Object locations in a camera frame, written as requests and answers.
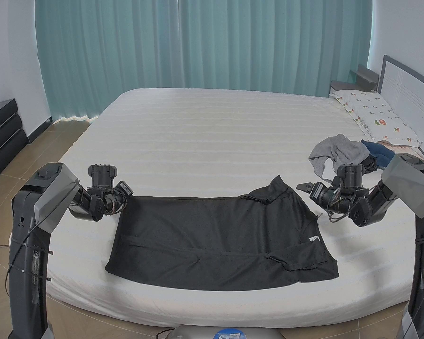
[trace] curtain fold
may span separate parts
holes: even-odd
[[[36,0],[35,18],[57,119],[134,88],[327,96],[367,63],[372,0]]]

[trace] blue round sticker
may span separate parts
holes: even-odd
[[[216,333],[213,339],[246,339],[246,336],[240,330],[226,328]]]

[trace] mattress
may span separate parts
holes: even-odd
[[[238,196],[278,174],[295,188],[318,177],[308,161],[328,136],[364,139],[334,99],[215,89],[136,89],[119,96],[60,160],[91,184],[91,164],[117,167],[135,195]],[[374,186],[380,171],[363,177]],[[317,215],[323,210],[298,192]],[[47,293],[76,307],[147,325],[326,325],[408,300],[415,220],[397,200],[367,227],[319,228],[339,278],[255,291],[193,291],[132,282],[105,271],[118,215],[99,222],[64,216],[51,236]]]

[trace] white headboard panel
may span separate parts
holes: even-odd
[[[424,76],[385,55],[379,93],[422,140],[424,152]]]

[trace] robotic arm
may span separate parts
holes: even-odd
[[[416,215],[416,253],[412,292],[397,339],[424,338],[424,161],[395,155],[382,179],[369,192],[361,184],[362,165],[339,167],[331,187],[321,182],[300,184],[297,189],[328,212],[331,222],[348,216],[357,226],[379,222],[400,198]],[[334,219],[334,213],[342,214]]]
[[[12,200],[13,226],[9,251],[9,300],[13,331],[9,339],[54,338],[47,322],[45,284],[49,242],[67,209],[79,219],[99,221],[120,212],[133,194],[124,181],[113,188],[117,170],[93,165],[86,190],[62,163],[40,168]]]

